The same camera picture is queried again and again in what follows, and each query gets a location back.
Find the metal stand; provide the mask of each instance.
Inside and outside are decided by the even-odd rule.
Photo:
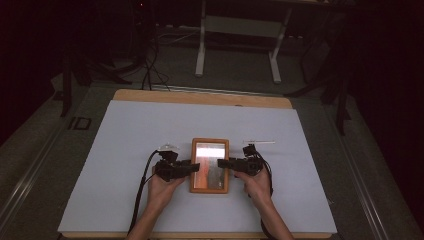
[[[273,37],[277,43],[273,51],[269,52],[269,62],[271,65],[273,81],[281,83],[280,70],[278,69],[277,55],[280,51],[281,43],[284,39],[287,24],[292,13],[292,8],[286,10],[284,21],[270,22],[249,19],[237,19],[227,17],[210,16],[206,14],[206,0],[202,1],[202,18],[200,21],[200,46],[196,62],[196,77],[203,76],[205,63],[205,33],[206,31],[242,34],[259,37]]]

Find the white table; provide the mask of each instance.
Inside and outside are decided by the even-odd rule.
[[[319,176],[295,110],[284,98],[119,90],[111,101],[58,231],[65,237],[124,237],[149,155],[165,143],[191,158],[195,137],[230,140],[242,157],[243,140],[271,165],[274,203],[295,237],[336,232]],[[153,158],[152,165],[159,159]],[[146,204],[144,191],[141,207]],[[174,193],[152,238],[264,238],[260,217],[230,176],[228,194],[194,194],[189,181]]]

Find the finger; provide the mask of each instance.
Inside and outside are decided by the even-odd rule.
[[[186,177],[174,179],[174,181],[171,182],[172,187],[174,189],[177,188],[179,185],[181,185],[185,181],[185,179]]]
[[[244,182],[248,181],[248,180],[249,180],[249,178],[250,178],[250,176],[249,176],[249,175],[247,175],[246,173],[243,173],[243,172],[237,172],[237,171],[234,171],[234,176],[236,176],[236,177],[240,178],[240,179],[241,179],[241,180],[243,180]]]

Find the person's right hand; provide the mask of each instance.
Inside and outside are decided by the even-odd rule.
[[[264,205],[272,203],[269,173],[266,169],[262,169],[255,176],[234,171],[234,176],[243,180],[244,191],[250,195],[256,208],[262,208]]]

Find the wooden frame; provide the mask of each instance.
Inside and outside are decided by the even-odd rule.
[[[228,160],[229,141],[226,139],[194,138],[191,163],[200,163],[198,172],[190,176],[192,193],[227,193],[228,169],[218,167],[218,159]]]

